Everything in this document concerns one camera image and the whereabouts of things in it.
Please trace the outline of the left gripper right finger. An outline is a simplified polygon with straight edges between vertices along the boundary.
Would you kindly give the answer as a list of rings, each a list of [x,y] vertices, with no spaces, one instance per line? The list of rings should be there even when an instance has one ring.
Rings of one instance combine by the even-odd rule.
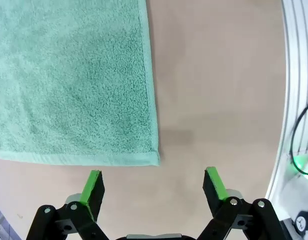
[[[214,166],[204,171],[203,191],[212,219],[199,240],[225,240],[232,229],[242,230],[248,240],[286,238],[272,203],[266,198],[248,203],[230,196]]]

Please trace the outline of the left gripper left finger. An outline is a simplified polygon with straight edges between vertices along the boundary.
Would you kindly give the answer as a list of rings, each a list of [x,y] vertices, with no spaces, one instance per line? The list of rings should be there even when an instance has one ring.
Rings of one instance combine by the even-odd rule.
[[[79,200],[56,209],[52,205],[38,208],[27,234],[28,240],[65,240],[78,234],[82,240],[107,240],[97,224],[105,187],[102,172],[92,170]]]

